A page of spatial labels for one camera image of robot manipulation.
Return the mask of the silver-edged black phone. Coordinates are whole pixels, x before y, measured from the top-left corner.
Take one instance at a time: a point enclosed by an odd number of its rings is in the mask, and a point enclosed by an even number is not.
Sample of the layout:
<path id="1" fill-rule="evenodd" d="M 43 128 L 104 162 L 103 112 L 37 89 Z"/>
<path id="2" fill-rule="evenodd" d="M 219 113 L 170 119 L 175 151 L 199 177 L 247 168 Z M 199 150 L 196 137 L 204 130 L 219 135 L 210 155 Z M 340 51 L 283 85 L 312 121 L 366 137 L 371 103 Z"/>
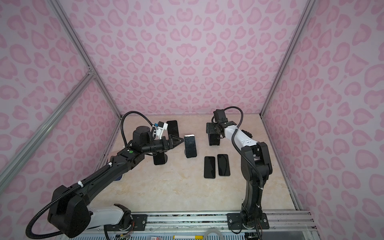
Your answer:
<path id="1" fill-rule="evenodd" d="M 185 135 L 185 155 L 187 158 L 197 157 L 197 147 L 196 147 L 196 138 L 195 135 Z"/>

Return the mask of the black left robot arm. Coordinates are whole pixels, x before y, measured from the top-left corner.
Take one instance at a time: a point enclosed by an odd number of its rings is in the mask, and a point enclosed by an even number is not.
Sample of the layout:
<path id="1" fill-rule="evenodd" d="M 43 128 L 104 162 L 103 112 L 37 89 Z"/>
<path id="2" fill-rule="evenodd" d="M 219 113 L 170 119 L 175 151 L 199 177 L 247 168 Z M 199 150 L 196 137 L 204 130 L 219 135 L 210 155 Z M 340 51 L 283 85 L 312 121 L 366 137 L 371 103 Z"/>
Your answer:
<path id="1" fill-rule="evenodd" d="M 116 226 L 121 230 L 132 227 L 131 211 L 121 205 L 114 204 L 109 208 L 92 210 L 91 201 L 118 177 L 131 171 L 146 154 L 153 154 L 164 161 L 165 153 L 184 142 L 183 138 L 170 135 L 155 140 L 149 127 L 140 126 L 133 132 L 129 143 L 111 157 L 104 167 L 70 187 L 61 186 L 54 191 L 54 203 L 48 213 L 48 222 L 55 226 L 60 234 L 69 238 L 80 235 L 84 230 L 99 226 Z"/>

